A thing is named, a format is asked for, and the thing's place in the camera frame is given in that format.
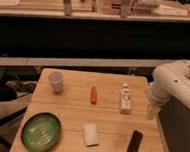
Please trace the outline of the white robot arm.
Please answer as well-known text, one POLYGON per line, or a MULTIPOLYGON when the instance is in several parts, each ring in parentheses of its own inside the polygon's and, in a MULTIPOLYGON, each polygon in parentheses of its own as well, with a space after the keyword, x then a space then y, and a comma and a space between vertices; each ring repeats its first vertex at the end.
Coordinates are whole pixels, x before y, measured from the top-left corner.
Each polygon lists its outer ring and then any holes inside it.
POLYGON ((146 95, 146 117, 150 120, 155 118, 172 96, 190 110, 190 61, 183 59, 156 67, 146 95))

